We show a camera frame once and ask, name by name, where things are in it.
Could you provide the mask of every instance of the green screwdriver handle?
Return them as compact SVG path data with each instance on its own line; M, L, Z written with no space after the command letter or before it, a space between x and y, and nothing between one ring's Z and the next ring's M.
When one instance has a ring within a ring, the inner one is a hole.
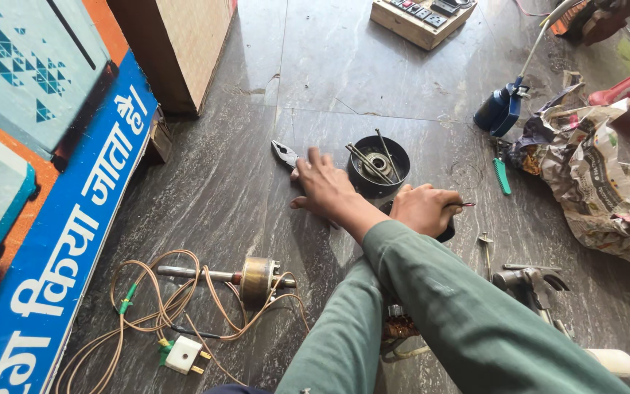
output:
M499 158L494 158L492 161L493 165L495 165L495 175L497 175L497 180L500 183L500 188L502 189L502 193L505 196L509 196L512 194L512 189L510 189L510 183L507 181L507 172L505 171L505 164Z

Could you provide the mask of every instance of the wrist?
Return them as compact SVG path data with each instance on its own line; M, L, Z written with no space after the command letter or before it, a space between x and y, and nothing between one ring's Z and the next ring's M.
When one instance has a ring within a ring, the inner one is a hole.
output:
M332 219L342 226L361 245L363 237L376 224L390 220L388 215L366 201L361 194L352 193L339 200Z

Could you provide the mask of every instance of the red wire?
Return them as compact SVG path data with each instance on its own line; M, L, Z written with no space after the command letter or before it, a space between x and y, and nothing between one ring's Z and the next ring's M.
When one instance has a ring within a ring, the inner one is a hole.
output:
M546 14L534 14L534 13L528 13L524 10L524 7L521 6L520 0L514 0L517 5L520 7L520 10L522 13L524 13L526 16L548 16L551 15L550 13L546 13Z

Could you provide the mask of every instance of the switch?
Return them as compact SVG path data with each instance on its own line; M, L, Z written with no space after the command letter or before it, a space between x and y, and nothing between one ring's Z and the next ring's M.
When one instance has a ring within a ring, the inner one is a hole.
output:
M432 9L434 11L437 11L438 13L445 15L447 17L454 16L454 14L456 13L456 11L459 10L459 8L460 8L460 5L453 7L452 5L444 3L443 1L434 0L432 3Z
M402 2L402 3L400 3L400 5L398 5L398 7L402 8L403 10L407 10L413 4L415 4L415 2L413 0L406 0L406 1Z
M415 4L415 5L413 5L412 7L408 8L406 11L407 11L407 13L410 13L410 14L413 14L413 15L414 15L414 14L416 14L416 13L417 13L417 11L419 11L419 10L421 10L421 9L422 9L422 6L421 6L421 5L419 5L419 4Z

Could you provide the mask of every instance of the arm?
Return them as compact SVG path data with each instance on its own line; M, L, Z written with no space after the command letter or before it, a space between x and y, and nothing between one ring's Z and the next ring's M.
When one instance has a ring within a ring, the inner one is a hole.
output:
M465 394L630 394L579 346L431 237L384 221L366 233L363 250Z
M307 197L291 207L336 221L362 245L380 283L402 300L465 394L630 394L581 348L432 239L460 213L450 205L461 202L458 193L405 185L390 212L400 221L390 220L355 193L332 158L317 148L308 154L312 168L297 162Z
M339 283L276 393L373 393L383 300L365 259Z

